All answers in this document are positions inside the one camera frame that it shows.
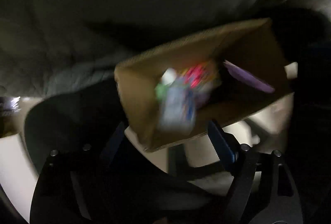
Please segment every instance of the wrinkled fabric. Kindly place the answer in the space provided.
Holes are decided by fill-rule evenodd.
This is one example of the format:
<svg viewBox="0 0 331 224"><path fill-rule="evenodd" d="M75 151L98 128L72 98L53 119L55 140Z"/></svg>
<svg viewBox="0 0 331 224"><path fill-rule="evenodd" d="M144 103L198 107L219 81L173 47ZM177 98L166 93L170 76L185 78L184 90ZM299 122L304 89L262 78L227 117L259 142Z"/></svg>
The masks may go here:
<svg viewBox="0 0 331 224"><path fill-rule="evenodd" d="M74 92L148 48L280 4L331 18L331 0L0 0L0 95Z"/></svg>

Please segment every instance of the colorful item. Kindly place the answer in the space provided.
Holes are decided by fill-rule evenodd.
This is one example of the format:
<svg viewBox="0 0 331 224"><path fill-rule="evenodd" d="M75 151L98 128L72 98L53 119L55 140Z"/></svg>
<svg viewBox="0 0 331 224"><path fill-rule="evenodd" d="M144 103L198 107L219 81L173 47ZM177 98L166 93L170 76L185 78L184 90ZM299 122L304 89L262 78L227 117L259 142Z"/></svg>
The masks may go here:
<svg viewBox="0 0 331 224"><path fill-rule="evenodd" d="M181 73L185 83L189 84L192 89L199 89L199 87L202 87L205 83L214 80L217 75L218 73L211 61L200 63L185 69Z"/></svg>
<svg viewBox="0 0 331 224"><path fill-rule="evenodd" d="M193 90L182 79L176 79L167 90L161 104L158 129L189 134L195 124Z"/></svg>

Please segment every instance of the white surface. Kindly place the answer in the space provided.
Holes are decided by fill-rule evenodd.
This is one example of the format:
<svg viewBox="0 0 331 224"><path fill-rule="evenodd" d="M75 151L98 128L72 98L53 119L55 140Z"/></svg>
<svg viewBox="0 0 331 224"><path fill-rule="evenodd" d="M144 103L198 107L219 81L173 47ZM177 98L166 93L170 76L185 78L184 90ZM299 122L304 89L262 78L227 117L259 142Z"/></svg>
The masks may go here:
<svg viewBox="0 0 331 224"><path fill-rule="evenodd" d="M128 127L125 130L125 135L129 139L129 141L135 146L138 151L143 154L143 156L148 159L151 163L153 163L156 167L164 171L168 172L168 149L160 149L158 151L148 153L146 152L141 144L138 142L138 138L136 133Z"/></svg>
<svg viewBox="0 0 331 224"><path fill-rule="evenodd" d="M177 72L173 68L168 68L163 74L161 81L163 85L168 85L173 83L177 78Z"/></svg>
<svg viewBox="0 0 331 224"><path fill-rule="evenodd" d="M223 128L225 132L235 136L240 144L252 146L251 132L245 122L237 122ZM219 157L207 135L189 140L184 144L187 162L191 167L201 167L216 161Z"/></svg>
<svg viewBox="0 0 331 224"><path fill-rule="evenodd" d="M0 182L16 210L29 222L38 176L25 154L19 135L0 139Z"/></svg>
<svg viewBox="0 0 331 224"><path fill-rule="evenodd" d="M287 127L291 118L293 97L294 93L288 94L249 118L271 135L277 135Z"/></svg>

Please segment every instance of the black fabric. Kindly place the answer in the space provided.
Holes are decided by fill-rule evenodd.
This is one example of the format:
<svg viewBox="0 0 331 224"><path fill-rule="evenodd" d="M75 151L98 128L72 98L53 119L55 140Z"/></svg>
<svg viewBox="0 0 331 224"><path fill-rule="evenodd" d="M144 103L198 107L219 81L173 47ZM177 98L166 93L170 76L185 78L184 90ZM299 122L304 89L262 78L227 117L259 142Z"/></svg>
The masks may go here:
<svg viewBox="0 0 331 224"><path fill-rule="evenodd" d="M330 42L309 45L298 56L298 78L286 151L307 223L331 195L330 79ZM324 213L324 217L324 223L331 221L330 214ZM321 220L321 216L314 216L312 223L318 223L318 219Z"/></svg>
<svg viewBox="0 0 331 224"><path fill-rule="evenodd" d="M109 157L113 149L108 147ZM126 137L107 171L99 167L99 150L49 156L38 179L30 223L198 223L209 203L223 198L172 177L149 162ZM78 209L68 171L74 170L90 218Z"/></svg>
<svg viewBox="0 0 331 224"><path fill-rule="evenodd" d="M51 96L106 80L132 55L263 8L331 0L0 0L0 96Z"/></svg>
<svg viewBox="0 0 331 224"><path fill-rule="evenodd" d="M323 14L305 8L275 7L256 18L271 18L272 30L288 62L297 62L312 43L331 38L331 23Z"/></svg>
<svg viewBox="0 0 331 224"><path fill-rule="evenodd" d="M53 149L77 151L85 143L103 147L122 120L126 122L126 117L113 79L39 103L24 124L26 146L37 172Z"/></svg>

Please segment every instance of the gray fabric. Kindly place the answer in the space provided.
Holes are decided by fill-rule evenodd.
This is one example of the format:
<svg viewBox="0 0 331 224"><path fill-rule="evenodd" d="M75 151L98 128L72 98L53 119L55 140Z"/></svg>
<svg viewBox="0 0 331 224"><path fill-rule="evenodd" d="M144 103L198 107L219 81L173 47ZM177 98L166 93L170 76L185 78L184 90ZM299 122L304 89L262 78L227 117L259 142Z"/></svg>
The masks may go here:
<svg viewBox="0 0 331 224"><path fill-rule="evenodd" d="M0 0L0 95L76 91L140 51L280 4L331 18L331 0Z"/></svg>

